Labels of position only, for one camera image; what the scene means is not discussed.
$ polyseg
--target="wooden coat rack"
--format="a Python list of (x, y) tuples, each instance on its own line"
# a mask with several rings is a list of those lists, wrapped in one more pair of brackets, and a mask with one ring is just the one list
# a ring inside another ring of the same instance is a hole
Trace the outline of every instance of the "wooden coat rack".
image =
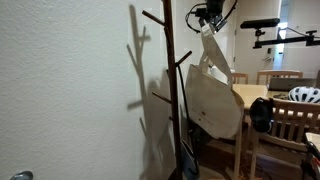
[(169, 82), (170, 82), (171, 100), (155, 92), (152, 92), (152, 93), (171, 105), (172, 117), (169, 117), (169, 119), (172, 120), (173, 122), (176, 169), (172, 172), (169, 179), (182, 180), (182, 157), (181, 157), (181, 139), (180, 139), (176, 67), (179, 66), (185, 59), (187, 59), (187, 57), (190, 56), (192, 52), (189, 51), (178, 62), (175, 62), (171, 1), (162, 0), (162, 2), (163, 2), (164, 17), (165, 17), (164, 21), (156, 18), (155, 16), (151, 15), (146, 11), (142, 11), (142, 14), (147, 16), (151, 20), (157, 22), (158, 24), (162, 25), (164, 28), (165, 36), (166, 36), (167, 55), (168, 55), (168, 76), (169, 76)]

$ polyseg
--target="canvas bag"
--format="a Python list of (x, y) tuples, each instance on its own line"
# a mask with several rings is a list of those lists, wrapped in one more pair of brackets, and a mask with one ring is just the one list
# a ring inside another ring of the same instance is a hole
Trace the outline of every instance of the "canvas bag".
[[(190, 65), (185, 88), (190, 119), (212, 137), (230, 139), (238, 131), (244, 102), (232, 90), (230, 68), (213, 36), (211, 25), (203, 26), (201, 34), (204, 52), (198, 66)], [(227, 82), (208, 74), (209, 63), (226, 75)]]

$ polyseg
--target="bicycle helmet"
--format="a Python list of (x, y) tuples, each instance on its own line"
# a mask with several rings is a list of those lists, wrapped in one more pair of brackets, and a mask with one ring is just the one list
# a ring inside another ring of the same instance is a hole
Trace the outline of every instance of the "bicycle helmet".
[(320, 89), (307, 86), (295, 87), (289, 92), (289, 100), (320, 103)]

